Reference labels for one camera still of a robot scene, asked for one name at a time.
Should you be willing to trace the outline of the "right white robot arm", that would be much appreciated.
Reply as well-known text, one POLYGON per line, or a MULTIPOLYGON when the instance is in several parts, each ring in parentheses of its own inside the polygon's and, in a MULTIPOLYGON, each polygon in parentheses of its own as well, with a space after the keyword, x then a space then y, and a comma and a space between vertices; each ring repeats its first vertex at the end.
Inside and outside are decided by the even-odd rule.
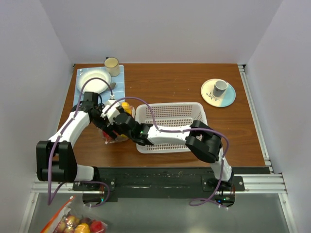
POLYGON ((234 184, 234 173, 225 157, 229 149, 228 138, 201 121, 195 120, 181 127, 164 127, 138 123, 129 114, 122 113, 115 118, 113 127, 140 146, 186 146, 198 160, 210 164, 217 189, 227 191, 234 184))

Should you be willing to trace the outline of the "clear zip top bag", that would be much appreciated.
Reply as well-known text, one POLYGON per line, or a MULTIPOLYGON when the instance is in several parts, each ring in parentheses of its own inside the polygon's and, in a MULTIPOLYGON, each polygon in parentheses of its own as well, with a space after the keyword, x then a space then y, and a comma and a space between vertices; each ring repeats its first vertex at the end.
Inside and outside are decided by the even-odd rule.
MULTIPOLYGON (((135 117, 136 111, 135 111, 134 106, 130 105, 128 102, 122 102, 121 106, 132 117, 135 117)), ((125 136, 123 134, 118 134, 118 133, 115 133, 115 132, 114 132, 114 134, 117 136, 116 139, 111 138, 107 133, 105 133, 101 129, 99 129, 99 133, 100 133, 102 139, 104 140, 105 144, 119 143, 119 142, 124 142, 124 141, 128 140, 127 136, 125 136)))

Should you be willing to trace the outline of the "fake yellow lemon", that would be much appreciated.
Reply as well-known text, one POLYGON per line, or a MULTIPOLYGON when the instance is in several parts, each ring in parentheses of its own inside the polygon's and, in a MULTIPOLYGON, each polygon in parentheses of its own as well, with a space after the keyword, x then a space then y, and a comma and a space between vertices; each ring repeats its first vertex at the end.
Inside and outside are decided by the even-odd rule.
POLYGON ((127 112, 130 115, 132 115, 132 113, 133 113, 133 106, 132 105, 130 105, 127 102, 122 102, 121 106, 122 106, 122 108, 124 109, 125 112, 127 112))

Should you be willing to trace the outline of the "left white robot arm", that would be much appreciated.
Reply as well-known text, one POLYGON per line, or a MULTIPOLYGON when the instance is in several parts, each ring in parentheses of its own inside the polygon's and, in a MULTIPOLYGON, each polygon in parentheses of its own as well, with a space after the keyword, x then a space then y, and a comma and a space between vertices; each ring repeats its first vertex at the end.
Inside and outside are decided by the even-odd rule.
POLYGON ((85 92, 83 101, 79 101, 73 107, 60 130, 47 141, 38 142, 36 173, 40 181, 65 183, 84 181, 84 186, 89 190, 100 187, 101 179, 97 168, 77 164, 73 152, 74 144, 90 123, 110 138, 117 138, 112 126, 113 116, 104 114, 105 110, 115 102, 114 95, 110 95, 104 104, 98 103, 99 96, 95 92, 85 92))

